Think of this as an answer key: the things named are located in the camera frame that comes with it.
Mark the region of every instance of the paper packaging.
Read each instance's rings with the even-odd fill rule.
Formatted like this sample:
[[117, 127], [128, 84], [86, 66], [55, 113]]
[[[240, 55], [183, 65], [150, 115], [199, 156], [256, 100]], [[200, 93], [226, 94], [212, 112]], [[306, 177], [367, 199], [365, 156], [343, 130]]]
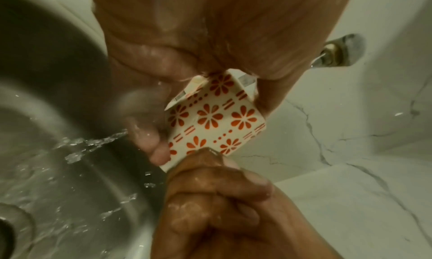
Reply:
[[266, 129], [266, 121], [243, 86], [228, 72], [204, 81], [166, 111], [171, 160], [165, 172], [185, 156], [210, 147], [230, 155]]

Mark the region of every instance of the running water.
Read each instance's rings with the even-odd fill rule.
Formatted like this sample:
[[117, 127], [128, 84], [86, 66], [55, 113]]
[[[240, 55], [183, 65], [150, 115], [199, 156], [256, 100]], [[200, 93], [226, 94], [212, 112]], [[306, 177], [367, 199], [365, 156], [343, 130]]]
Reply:
[[80, 137], [80, 138], [76, 138], [76, 139], [71, 140], [71, 139], [65, 137], [54, 147], [54, 149], [59, 149], [59, 148], [65, 147], [65, 146], [83, 145], [85, 147], [84, 149], [82, 149], [81, 151], [69, 154], [64, 158], [68, 164], [72, 164], [72, 163], [80, 161], [85, 155], [96, 151], [97, 149], [101, 148], [105, 144], [116, 141], [117, 139], [124, 137], [126, 135], [127, 135], [127, 130], [124, 129], [119, 133], [115, 133], [111, 136], [108, 136], [108, 137], [102, 138], [102, 139], [85, 140], [84, 138]]

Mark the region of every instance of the stainless steel sink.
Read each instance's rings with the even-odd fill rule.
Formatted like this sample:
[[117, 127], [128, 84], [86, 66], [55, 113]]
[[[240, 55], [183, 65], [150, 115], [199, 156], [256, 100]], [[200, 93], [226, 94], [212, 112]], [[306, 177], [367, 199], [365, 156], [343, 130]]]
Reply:
[[147, 258], [164, 173], [101, 120], [105, 55], [70, 23], [0, 0], [0, 259]]

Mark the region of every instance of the hand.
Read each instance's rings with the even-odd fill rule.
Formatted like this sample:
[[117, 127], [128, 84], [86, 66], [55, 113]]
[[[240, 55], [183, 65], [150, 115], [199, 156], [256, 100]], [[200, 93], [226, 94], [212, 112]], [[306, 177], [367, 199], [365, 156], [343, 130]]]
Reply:
[[255, 103], [267, 116], [321, 51], [348, 0], [94, 2], [114, 86], [128, 99], [121, 115], [161, 165], [169, 160], [163, 107], [190, 78], [229, 68], [257, 76]]
[[341, 259], [268, 180], [203, 149], [168, 173], [152, 259]]

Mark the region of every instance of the bar of soap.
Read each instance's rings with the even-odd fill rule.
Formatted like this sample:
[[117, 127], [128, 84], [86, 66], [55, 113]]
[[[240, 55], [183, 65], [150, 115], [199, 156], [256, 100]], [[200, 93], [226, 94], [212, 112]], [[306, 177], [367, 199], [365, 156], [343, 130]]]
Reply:
[[230, 155], [266, 129], [244, 87], [228, 72], [203, 82], [166, 111], [174, 167], [188, 154], [210, 147]]

